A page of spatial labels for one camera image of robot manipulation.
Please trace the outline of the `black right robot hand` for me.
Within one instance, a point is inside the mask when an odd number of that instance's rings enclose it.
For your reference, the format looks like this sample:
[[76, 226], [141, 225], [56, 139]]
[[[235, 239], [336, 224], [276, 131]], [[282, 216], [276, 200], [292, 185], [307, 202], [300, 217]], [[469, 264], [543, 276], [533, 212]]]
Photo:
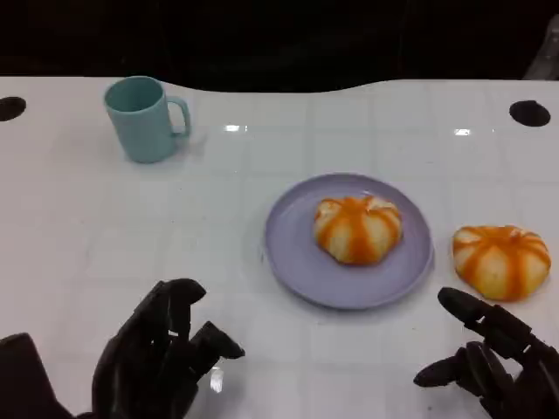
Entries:
[[451, 287], [438, 302], [477, 333], [446, 359], [417, 373], [421, 388], [456, 383], [478, 397], [492, 418], [558, 417], [558, 352], [532, 334], [532, 328], [499, 305]]

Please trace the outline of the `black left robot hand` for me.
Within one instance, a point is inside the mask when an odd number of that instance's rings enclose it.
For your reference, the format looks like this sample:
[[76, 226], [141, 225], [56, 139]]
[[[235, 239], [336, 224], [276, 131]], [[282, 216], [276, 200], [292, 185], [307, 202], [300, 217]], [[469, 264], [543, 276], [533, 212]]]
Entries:
[[158, 282], [109, 340], [93, 374], [96, 418], [183, 418], [198, 383], [220, 359], [245, 350], [207, 321], [190, 331], [191, 307], [206, 294], [194, 279]]

